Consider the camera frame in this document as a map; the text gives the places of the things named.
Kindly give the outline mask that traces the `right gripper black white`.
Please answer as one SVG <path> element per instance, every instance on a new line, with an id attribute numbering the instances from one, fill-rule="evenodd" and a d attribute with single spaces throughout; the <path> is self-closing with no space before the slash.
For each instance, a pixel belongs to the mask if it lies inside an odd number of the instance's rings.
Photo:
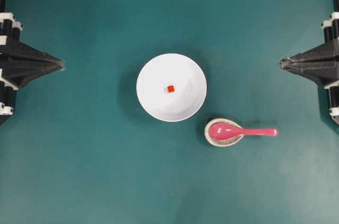
<path id="1" fill-rule="evenodd" d="M 328 97 L 328 111 L 331 119 L 338 124 L 338 68 L 314 67 L 297 63 L 325 62 L 338 60 L 338 12 L 333 12 L 329 20 L 322 23 L 324 44 L 280 61 L 280 68 L 292 74 L 324 86 Z"/>

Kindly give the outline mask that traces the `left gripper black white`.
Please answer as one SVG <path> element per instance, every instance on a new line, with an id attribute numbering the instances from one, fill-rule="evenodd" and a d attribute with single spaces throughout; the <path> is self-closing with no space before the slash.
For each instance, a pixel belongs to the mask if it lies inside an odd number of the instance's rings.
<path id="1" fill-rule="evenodd" d="M 18 87 L 64 68 L 64 62 L 18 41 L 22 24 L 13 13 L 1 12 L 1 125 L 14 114 Z M 45 61 L 10 64 L 10 57 Z"/>

